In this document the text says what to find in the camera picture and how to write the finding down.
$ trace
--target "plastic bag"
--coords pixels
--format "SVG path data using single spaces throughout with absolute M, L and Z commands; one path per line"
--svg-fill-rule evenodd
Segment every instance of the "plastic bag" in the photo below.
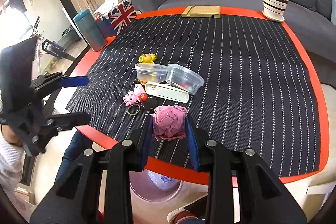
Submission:
M 162 191 L 169 191 L 180 183 L 180 180 L 173 179 L 152 171 L 148 171 L 148 175 L 152 182 L 154 182 L 154 184 Z

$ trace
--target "black placemat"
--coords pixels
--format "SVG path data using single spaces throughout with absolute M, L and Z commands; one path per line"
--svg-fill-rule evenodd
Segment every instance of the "black placemat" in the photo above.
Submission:
M 229 149 L 255 149 L 280 177 L 318 170 L 320 127 L 307 68 L 281 24 L 222 15 L 138 19 L 100 54 L 67 105 L 85 111 L 90 126 L 121 141 L 145 121 L 126 114 L 122 97 L 133 90 L 132 68 L 143 53 L 156 63 L 179 64 L 205 84 L 185 106 L 198 127 Z M 164 105 L 174 105 L 163 101 Z M 186 139 L 156 141 L 150 155 L 192 168 Z

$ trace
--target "person's hand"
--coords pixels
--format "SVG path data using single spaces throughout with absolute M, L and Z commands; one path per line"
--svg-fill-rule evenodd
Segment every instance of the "person's hand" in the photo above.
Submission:
M 15 132 L 8 125 L 4 124 L 1 127 L 1 132 L 2 132 L 2 135 L 3 135 L 4 139 L 8 143 L 11 143 L 11 144 L 16 145 L 16 146 L 22 146 L 22 142 L 15 135 Z

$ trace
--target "key ring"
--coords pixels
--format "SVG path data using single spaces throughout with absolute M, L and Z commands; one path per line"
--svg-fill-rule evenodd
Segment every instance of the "key ring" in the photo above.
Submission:
M 136 106 L 136 107 L 138 107 L 138 110 L 137 110 L 137 112 L 135 112 L 135 113 L 129 113 L 129 109 L 132 107 L 132 106 Z M 141 109 L 141 107 L 140 107 L 140 105 L 138 104 L 138 103 L 135 103 L 135 104 L 133 104 L 133 105 L 130 105 L 129 107 L 127 107 L 127 114 L 129 114 L 129 115 L 137 115 L 139 112 L 140 112 L 140 109 Z

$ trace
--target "tissue box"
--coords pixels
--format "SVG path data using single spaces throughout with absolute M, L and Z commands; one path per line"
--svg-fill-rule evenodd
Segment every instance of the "tissue box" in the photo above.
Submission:
M 136 17 L 137 14 L 131 0 L 123 0 L 108 13 L 97 16 L 95 20 L 105 37 L 114 37 L 120 34 Z

